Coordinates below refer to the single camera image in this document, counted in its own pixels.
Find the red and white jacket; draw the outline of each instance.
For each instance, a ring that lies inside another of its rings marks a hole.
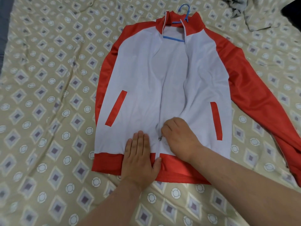
[[[170,151],[160,129],[167,119],[181,117],[204,146],[229,158],[232,100],[274,136],[301,185],[301,139],[280,103],[242,49],[208,30],[198,13],[188,22],[184,18],[172,11],[126,26],[105,58],[96,94],[92,170],[120,175],[126,141],[142,130],[150,137],[152,163],[162,158],[157,181],[208,183]]]

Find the person's left arm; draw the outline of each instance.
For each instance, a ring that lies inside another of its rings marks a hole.
[[[135,133],[126,143],[119,186],[80,222],[79,226],[128,226],[141,192],[157,177],[161,168],[158,158],[151,166],[147,134]]]

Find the black object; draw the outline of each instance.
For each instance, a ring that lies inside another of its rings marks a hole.
[[[282,15],[301,31],[301,0],[295,0],[281,10]]]
[[[8,25],[14,0],[0,0],[0,75],[7,43]]]

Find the person's left hand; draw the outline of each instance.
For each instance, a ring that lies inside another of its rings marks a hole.
[[[121,179],[134,182],[143,191],[157,177],[161,168],[161,158],[157,158],[153,167],[150,160],[150,143],[143,131],[135,133],[126,143],[121,169]]]

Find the person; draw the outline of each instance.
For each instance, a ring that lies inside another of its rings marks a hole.
[[[250,226],[301,225],[301,194],[203,146],[188,124],[172,118],[161,129],[170,150],[199,171]],[[126,143],[119,186],[80,225],[128,226],[141,192],[157,177],[161,159],[150,161],[142,131]]]

